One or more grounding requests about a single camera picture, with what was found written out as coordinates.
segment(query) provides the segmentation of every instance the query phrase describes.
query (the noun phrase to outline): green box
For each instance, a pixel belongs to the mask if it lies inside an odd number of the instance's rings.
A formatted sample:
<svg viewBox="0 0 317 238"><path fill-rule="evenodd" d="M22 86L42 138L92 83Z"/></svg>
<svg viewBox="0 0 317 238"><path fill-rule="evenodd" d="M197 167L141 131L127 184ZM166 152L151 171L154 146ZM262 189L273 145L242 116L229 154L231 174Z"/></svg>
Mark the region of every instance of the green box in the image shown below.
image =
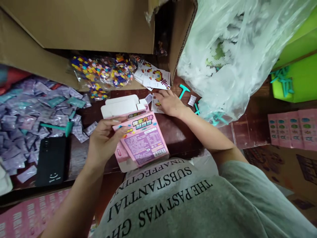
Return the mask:
<svg viewBox="0 0 317 238"><path fill-rule="evenodd" d="M276 80L272 83L274 97L293 103L317 100L317 54L291 64L289 67L286 78L293 79L295 93L289 93L284 97L282 83Z"/></svg>
<svg viewBox="0 0 317 238"><path fill-rule="evenodd" d="M285 67L290 62L317 50L317 7L304 24L288 41L273 70Z"/></svg>

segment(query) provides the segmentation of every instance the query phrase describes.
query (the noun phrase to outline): pink box stack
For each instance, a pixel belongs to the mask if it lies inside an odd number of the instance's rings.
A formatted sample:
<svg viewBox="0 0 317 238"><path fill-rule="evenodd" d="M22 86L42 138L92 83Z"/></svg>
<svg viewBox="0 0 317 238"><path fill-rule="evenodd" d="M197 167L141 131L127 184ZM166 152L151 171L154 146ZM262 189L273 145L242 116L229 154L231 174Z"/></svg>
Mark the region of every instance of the pink box stack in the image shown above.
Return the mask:
<svg viewBox="0 0 317 238"><path fill-rule="evenodd" d="M272 145L317 151L317 109L269 114L267 117Z"/></svg>

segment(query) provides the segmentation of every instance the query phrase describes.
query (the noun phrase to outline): barcode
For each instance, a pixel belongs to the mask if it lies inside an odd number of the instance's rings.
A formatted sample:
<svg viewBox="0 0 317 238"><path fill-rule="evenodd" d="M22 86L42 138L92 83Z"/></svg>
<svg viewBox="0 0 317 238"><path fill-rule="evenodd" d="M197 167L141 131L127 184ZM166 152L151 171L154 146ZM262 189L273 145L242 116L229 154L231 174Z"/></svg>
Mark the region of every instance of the barcode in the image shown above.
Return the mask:
<svg viewBox="0 0 317 238"><path fill-rule="evenodd" d="M165 153L166 153L165 149L158 150L158 151L154 152L154 157L158 157L159 155L165 154Z"/></svg>

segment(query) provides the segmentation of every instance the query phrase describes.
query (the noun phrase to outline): product label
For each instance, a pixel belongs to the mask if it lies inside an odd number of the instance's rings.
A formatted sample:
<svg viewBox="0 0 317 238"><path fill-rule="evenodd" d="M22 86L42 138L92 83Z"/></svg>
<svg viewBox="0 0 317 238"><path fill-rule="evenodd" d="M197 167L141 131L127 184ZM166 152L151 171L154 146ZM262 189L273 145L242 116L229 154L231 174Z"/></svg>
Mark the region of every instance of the product label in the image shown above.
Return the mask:
<svg viewBox="0 0 317 238"><path fill-rule="evenodd" d="M157 127L124 139L139 165L166 153Z"/></svg>

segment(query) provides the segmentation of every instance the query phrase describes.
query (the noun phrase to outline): hand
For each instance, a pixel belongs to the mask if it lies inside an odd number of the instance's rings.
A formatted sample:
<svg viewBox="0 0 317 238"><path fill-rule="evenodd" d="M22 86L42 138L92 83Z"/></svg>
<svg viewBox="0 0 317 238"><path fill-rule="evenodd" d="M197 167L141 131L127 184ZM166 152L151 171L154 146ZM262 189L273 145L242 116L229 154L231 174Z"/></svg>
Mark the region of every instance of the hand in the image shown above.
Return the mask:
<svg viewBox="0 0 317 238"><path fill-rule="evenodd" d="M154 96L161 103L159 109L169 116L180 118L187 110L187 107L171 90L160 90L154 93Z"/></svg>
<svg viewBox="0 0 317 238"><path fill-rule="evenodd" d="M125 121L126 117L117 117L111 120L101 120L92 135L90 136L88 157L86 165L92 169L102 169L114 154L117 144L126 133L127 127L121 127L109 138L112 126L116 126Z"/></svg>

